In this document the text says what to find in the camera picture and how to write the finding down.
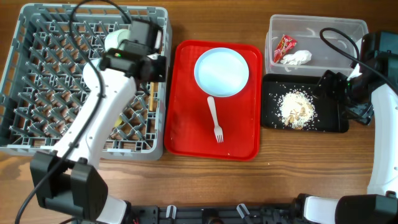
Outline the rice food scraps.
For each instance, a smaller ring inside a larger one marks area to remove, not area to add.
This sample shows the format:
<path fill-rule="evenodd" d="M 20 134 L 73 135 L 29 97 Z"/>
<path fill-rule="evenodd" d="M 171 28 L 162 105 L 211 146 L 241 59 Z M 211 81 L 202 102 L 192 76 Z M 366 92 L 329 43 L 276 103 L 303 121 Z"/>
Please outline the rice food scraps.
<path fill-rule="evenodd" d="M 271 124 L 276 127 L 281 124 L 283 128 L 304 129 L 309 128 L 317 120 L 314 98 L 301 89 L 290 89 L 287 93 L 269 93 L 271 103 L 276 103 L 271 108 L 271 115 L 276 121 Z"/>

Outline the clear plastic wrapper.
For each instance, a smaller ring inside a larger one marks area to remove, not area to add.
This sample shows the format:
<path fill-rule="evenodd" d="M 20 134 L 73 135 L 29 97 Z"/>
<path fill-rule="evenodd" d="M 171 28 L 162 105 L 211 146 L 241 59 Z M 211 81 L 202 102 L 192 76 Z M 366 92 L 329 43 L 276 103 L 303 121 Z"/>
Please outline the clear plastic wrapper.
<path fill-rule="evenodd" d="M 312 53 L 308 50 L 298 50 L 294 54 L 287 54 L 281 60 L 281 64 L 303 65 L 312 59 Z"/>

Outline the red sauce packet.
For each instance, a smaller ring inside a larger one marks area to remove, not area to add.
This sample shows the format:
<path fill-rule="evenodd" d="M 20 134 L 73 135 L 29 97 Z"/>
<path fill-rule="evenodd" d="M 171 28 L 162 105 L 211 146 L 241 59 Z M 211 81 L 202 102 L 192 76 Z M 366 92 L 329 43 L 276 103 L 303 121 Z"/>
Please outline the red sauce packet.
<path fill-rule="evenodd" d="M 297 41 L 289 35 L 283 35 L 276 49 L 274 50 L 274 63 L 278 63 L 287 52 L 297 45 Z"/>

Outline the large pale blue plate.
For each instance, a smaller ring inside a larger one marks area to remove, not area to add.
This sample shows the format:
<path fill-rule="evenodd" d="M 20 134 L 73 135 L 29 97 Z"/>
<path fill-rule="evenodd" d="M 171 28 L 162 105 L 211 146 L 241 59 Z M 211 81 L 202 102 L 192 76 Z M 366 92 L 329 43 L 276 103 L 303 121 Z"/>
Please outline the large pale blue plate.
<path fill-rule="evenodd" d="M 195 63 L 194 79 L 211 96 L 226 98 L 239 93 L 249 80 L 249 67 L 237 51 L 218 47 L 207 50 Z"/>

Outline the white plastic fork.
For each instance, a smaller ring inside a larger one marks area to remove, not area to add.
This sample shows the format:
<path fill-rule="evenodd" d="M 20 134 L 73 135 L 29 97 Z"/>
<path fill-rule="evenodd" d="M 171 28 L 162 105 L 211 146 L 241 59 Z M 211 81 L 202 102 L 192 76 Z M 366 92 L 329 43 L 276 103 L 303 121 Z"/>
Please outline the white plastic fork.
<path fill-rule="evenodd" d="M 208 102 L 208 106 L 209 106 L 209 109 L 210 109 L 210 112 L 211 112 L 211 116 L 213 118 L 213 122 L 214 122 L 214 125 L 215 125 L 214 133 L 215 133 L 216 141 L 217 141 L 217 143 L 222 143 L 223 142 L 223 130 L 219 126 L 219 123 L 218 123 L 215 100 L 214 100 L 214 98 L 212 96 L 209 96 L 207 98 L 207 102 Z"/>

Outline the wooden chopstick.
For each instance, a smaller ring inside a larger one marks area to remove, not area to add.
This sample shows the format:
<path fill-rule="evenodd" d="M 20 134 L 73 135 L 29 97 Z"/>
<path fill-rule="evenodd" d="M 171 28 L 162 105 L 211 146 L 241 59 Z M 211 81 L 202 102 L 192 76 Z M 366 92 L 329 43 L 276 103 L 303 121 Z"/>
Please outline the wooden chopstick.
<path fill-rule="evenodd" d="M 150 95 L 149 95 L 149 111 L 154 110 L 154 92 L 155 92 L 155 83 L 150 83 Z"/>

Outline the mint green bowl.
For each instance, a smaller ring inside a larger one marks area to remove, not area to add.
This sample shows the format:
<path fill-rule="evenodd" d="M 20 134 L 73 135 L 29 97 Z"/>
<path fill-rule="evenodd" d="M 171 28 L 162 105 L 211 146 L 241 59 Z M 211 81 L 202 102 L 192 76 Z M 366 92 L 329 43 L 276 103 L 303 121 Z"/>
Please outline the mint green bowl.
<path fill-rule="evenodd" d="M 119 44 L 129 38 L 130 30 L 119 29 L 114 32 L 110 32 L 104 40 L 104 50 L 107 52 L 111 48 L 118 48 Z"/>

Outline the yellow plastic cup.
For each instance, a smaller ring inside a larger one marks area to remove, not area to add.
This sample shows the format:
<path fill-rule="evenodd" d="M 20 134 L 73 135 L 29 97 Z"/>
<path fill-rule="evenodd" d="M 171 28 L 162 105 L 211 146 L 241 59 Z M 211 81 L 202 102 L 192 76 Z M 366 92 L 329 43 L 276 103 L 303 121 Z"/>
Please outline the yellow plastic cup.
<path fill-rule="evenodd" d="M 118 119 L 116 120 L 115 124 L 114 124 L 114 127 L 115 128 L 120 127 L 123 124 L 123 122 L 124 121 L 123 121 L 122 116 L 119 116 Z"/>

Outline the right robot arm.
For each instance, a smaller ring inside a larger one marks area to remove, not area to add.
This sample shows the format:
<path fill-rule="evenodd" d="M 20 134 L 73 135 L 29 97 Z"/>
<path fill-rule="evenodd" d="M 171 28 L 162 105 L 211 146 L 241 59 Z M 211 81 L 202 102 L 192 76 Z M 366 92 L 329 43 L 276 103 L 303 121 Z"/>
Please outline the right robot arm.
<path fill-rule="evenodd" d="M 365 195 L 337 200 L 300 194 L 293 201 L 292 216 L 312 223 L 397 223 L 397 34 L 364 35 L 355 57 L 321 40 L 352 60 L 360 74 L 344 78 L 327 70 L 313 95 L 342 103 L 349 118 L 357 121 L 373 112 L 373 171 Z"/>

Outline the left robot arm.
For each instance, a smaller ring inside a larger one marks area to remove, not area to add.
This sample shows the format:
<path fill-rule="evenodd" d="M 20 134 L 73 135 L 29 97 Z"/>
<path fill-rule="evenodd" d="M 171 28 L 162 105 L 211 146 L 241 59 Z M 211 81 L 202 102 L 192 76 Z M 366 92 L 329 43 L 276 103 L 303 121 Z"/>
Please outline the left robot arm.
<path fill-rule="evenodd" d="M 42 208 L 96 223 L 131 223 L 131 204 L 110 196 L 98 173 L 101 152 L 123 109 L 142 82 L 163 82 L 161 26 L 134 19 L 128 30 L 107 36 L 105 54 L 89 61 L 83 78 L 90 89 L 77 117 L 52 152 L 30 162 L 32 196 Z"/>

